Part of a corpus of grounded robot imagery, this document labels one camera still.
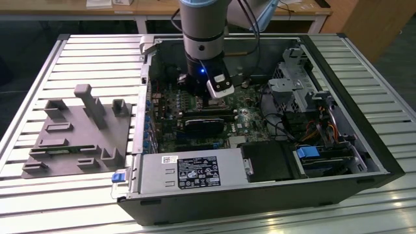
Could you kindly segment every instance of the metal table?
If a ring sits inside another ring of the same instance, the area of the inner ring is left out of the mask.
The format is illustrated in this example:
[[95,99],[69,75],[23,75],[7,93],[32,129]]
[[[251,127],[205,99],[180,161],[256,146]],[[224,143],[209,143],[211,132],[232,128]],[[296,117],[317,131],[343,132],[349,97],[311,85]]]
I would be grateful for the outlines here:
[[[73,96],[89,83],[107,104],[136,103],[143,57],[140,35],[63,36],[0,142],[0,233],[401,233],[416,226],[416,114],[348,39],[312,36],[327,62],[396,157],[407,175],[340,204],[141,227],[111,197],[112,173],[24,180],[23,163],[47,114],[47,100]],[[129,130],[132,140],[133,128]]]

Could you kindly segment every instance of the sticker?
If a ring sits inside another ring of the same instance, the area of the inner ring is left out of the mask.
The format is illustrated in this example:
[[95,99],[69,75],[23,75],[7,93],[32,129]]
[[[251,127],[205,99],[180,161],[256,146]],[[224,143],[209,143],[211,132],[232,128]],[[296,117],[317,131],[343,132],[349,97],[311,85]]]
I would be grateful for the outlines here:
[[180,189],[220,186],[220,171],[216,156],[177,159]]
[[59,154],[69,154],[71,152],[68,150],[53,150],[47,151],[49,155],[59,155]]
[[177,156],[163,156],[161,157],[161,163],[176,163],[177,162]]
[[115,11],[115,14],[132,14],[132,11]]

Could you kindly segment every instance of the warning label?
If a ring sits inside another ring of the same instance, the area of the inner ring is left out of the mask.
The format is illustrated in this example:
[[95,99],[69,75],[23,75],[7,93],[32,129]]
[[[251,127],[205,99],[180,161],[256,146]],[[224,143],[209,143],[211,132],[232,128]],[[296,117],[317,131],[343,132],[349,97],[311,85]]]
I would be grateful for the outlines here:
[[180,189],[220,186],[220,171],[216,156],[177,159]]

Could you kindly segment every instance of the blue tab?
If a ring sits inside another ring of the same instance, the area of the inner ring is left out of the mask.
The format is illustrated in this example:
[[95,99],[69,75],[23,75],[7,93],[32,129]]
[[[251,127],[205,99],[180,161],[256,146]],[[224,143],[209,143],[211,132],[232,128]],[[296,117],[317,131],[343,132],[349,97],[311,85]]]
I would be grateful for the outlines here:
[[125,182],[125,173],[115,173],[111,177],[111,182],[113,183]]
[[297,150],[297,156],[299,158],[303,157],[319,157],[319,151],[317,148],[315,146],[305,146],[305,147],[300,147]]

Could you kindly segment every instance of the orange wire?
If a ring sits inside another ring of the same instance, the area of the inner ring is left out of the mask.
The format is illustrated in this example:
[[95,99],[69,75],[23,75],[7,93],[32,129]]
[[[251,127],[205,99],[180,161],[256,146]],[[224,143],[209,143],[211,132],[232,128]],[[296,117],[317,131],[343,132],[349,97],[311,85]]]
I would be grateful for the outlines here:
[[335,126],[332,124],[328,124],[328,126],[332,128],[333,131],[333,139],[336,140],[336,142],[339,141],[339,135],[337,135],[337,130],[335,128]]

